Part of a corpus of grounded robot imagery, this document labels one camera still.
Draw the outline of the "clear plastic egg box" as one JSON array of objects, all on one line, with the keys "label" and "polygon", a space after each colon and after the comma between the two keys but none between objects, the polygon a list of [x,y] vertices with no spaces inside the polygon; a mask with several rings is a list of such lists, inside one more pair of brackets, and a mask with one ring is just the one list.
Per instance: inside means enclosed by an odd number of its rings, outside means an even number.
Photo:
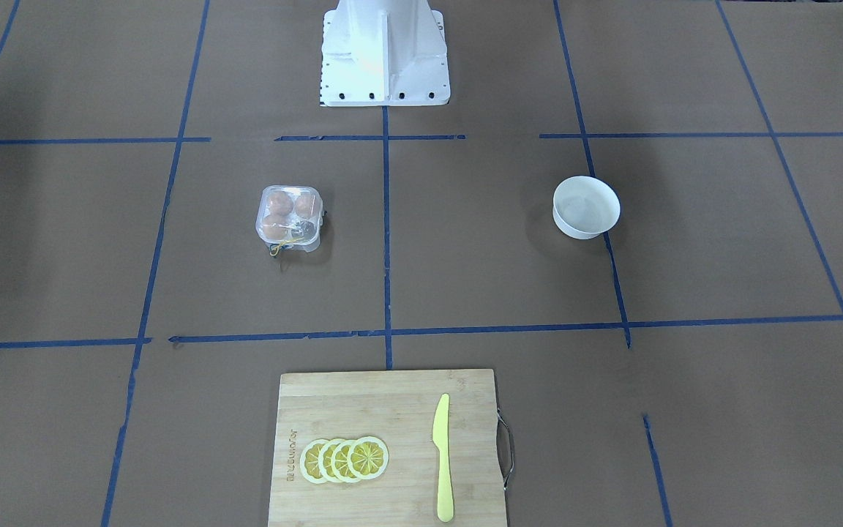
[{"label": "clear plastic egg box", "polygon": [[[290,193],[294,201],[302,193],[315,193],[318,195],[319,201],[321,201],[321,210],[318,216],[312,217],[312,219],[301,219],[297,216],[293,208],[293,211],[287,216],[288,224],[290,225],[290,236],[278,241],[278,243],[271,243],[271,240],[265,240],[260,231],[261,220],[269,214],[266,205],[266,196],[274,190],[284,190],[286,193]],[[257,217],[255,217],[255,231],[257,231],[261,241],[268,247],[269,255],[274,259],[277,259],[283,253],[293,253],[293,251],[313,253],[319,248],[319,244],[321,244],[321,229],[325,214],[321,194],[314,187],[298,186],[297,184],[271,184],[271,186],[265,187],[262,190],[260,206],[258,207]]]}]

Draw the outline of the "brown egg from bowl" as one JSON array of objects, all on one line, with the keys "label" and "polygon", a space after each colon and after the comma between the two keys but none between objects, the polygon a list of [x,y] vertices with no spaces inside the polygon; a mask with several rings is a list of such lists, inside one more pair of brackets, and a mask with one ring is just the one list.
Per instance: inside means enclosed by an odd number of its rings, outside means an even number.
[{"label": "brown egg from bowl", "polygon": [[278,241],[290,236],[288,218],[281,216],[281,214],[268,214],[260,222],[260,231],[265,240],[278,243]]}]

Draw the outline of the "brown egg in box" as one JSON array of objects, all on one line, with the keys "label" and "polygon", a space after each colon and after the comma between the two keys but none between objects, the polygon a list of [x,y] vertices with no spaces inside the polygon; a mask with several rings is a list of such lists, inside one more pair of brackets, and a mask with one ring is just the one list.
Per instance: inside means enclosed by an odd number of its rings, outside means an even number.
[{"label": "brown egg in box", "polygon": [[317,217],[321,210],[321,201],[315,193],[302,193],[294,201],[294,211],[301,219]]},{"label": "brown egg in box", "polygon": [[294,200],[290,193],[284,190],[274,190],[267,194],[266,205],[269,214],[288,216],[293,211]]}]

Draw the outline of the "wooden cutting board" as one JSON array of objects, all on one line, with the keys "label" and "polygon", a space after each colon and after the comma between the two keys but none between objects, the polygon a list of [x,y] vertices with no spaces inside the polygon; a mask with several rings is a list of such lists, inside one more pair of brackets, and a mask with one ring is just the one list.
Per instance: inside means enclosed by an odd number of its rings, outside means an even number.
[{"label": "wooden cutting board", "polygon": [[[449,394],[454,520],[435,513],[436,404]],[[286,373],[279,384],[270,526],[506,526],[506,495],[494,371]],[[314,485],[301,477],[302,448],[315,439],[385,441],[380,477]]]}]

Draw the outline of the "yellow plastic knife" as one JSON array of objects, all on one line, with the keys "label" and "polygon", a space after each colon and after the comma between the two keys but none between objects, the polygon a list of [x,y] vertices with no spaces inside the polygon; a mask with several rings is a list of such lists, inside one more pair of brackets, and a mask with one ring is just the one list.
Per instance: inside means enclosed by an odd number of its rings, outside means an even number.
[{"label": "yellow plastic knife", "polygon": [[449,394],[443,393],[432,418],[432,443],[438,450],[435,513],[442,523],[454,520],[454,488],[449,461]]}]

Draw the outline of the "white bowl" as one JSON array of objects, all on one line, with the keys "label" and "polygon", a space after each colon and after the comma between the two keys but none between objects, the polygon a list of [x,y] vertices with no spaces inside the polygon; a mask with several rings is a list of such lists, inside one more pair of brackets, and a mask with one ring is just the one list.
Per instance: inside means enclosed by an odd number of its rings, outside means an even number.
[{"label": "white bowl", "polygon": [[621,203],[618,194],[598,178],[566,178],[553,191],[552,217],[565,236],[589,240],[618,224]]}]

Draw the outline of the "yellow lemon slice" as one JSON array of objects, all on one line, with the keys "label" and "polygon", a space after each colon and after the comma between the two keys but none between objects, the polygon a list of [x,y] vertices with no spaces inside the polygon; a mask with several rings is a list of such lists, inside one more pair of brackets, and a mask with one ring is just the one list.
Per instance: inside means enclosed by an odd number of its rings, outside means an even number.
[{"label": "yellow lemon slice", "polygon": [[381,476],[389,464],[389,450],[384,440],[364,436],[352,441],[347,456],[348,470],[360,481]]},{"label": "yellow lemon slice", "polygon": [[321,449],[318,451],[318,471],[324,482],[342,482],[334,471],[334,453],[341,443],[342,439],[335,438],[321,444]]},{"label": "yellow lemon slice", "polygon": [[341,440],[334,448],[330,457],[330,468],[334,476],[341,482],[354,483],[358,480],[353,471],[349,468],[349,452],[353,446],[353,440]]},{"label": "yellow lemon slice", "polygon": [[323,466],[321,450],[327,443],[327,439],[315,439],[301,450],[299,461],[301,477],[314,485],[328,483],[328,479],[321,473]]}]

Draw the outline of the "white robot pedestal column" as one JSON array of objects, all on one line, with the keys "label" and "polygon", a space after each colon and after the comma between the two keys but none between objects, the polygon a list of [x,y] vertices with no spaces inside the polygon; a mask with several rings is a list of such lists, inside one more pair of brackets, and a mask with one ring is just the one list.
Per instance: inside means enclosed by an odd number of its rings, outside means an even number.
[{"label": "white robot pedestal column", "polygon": [[449,104],[443,13],[427,1],[340,1],[322,23],[319,104]]}]

